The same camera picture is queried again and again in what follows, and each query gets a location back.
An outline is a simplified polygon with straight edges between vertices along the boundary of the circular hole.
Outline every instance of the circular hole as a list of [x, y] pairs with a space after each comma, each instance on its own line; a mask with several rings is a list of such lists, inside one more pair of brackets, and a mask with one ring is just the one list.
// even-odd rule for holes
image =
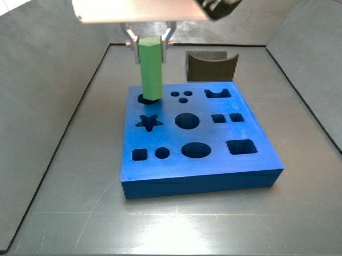
[[176, 118], [176, 123], [182, 129], [194, 129], [200, 125], [200, 118], [192, 113], [182, 113]]
[[186, 95], [186, 96], [192, 96], [192, 95], [193, 95], [193, 92], [192, 92], [192, 91], [185, 91], [185, 95]]
[[158, 148], [156, 150], [156, 156], [160, 158], [160, 159], [166, 159], [169, 156], [170, 156], [170, 150], [165, 147], [162, 148]]
[[181, 103], [188, 103], [189, 100], [188, 100], [186, 98], [181, 98], [181, 99], [180, 99], [180, 102], [181, 102]]
[[201, 142], [192, 142], [182, 147], [182, 154], [190, 158], [204, 158], [210, 153], [210, 146]]
[[172, 92], [172, 96], [178, 97], [180, 96], [180, 92]]

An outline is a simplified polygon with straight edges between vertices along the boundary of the large circular hole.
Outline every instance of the large circular hole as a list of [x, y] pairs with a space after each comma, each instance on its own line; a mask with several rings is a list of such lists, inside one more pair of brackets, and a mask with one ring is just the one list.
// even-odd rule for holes
[[182, 129], [194, 129], [200, 125], [200, 118], [192, 113], [182, 113], [176, 118], [176, 123]]
[[169, 156], [170, 156], [170, 150], [165, 147], [162, 148], [158, 148], [156, 150], [156, 156], [160, 158], [160, 159], [166, 159]]
[[210, 146], [201, 142], [192, 142], [182, 147], [182, 154], [190, 158], [202, 158], [210, 153]]

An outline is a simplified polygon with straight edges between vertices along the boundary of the shape sorting board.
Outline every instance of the shape sorting board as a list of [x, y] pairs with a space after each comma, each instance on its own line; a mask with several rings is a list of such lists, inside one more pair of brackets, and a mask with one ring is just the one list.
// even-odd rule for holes
[[129, 89], [122, 163], [128, 198], [272, 187], [285, 168], [234, 82]]

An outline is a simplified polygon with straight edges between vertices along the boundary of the white wall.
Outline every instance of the white wall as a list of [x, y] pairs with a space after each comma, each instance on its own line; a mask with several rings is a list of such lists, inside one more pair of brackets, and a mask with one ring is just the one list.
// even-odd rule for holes
[[0, 0], [0, 15], [14, 10], [18, 6], [31, 0]]

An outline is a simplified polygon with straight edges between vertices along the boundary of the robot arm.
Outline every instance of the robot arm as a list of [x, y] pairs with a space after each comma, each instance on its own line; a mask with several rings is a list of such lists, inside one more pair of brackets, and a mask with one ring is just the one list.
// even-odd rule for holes
[[[166, 62], [166, 50], [177, 30], [177, 21], [218, 20], [233, 12], [241, 2], [242, 0], [73, 0], [73, 5], [75, 15], [83, 23], [122, 24], [122, 31], [129, 38], [126, 45], [134, 50], [137, 64], [141, 63], [144, 97], [154, 101], [162, 97], [162, 62]], [[168, 29], [161, 40], [142, 40], [141, 43], [132, 22], [150, 21], [165, 21]]]

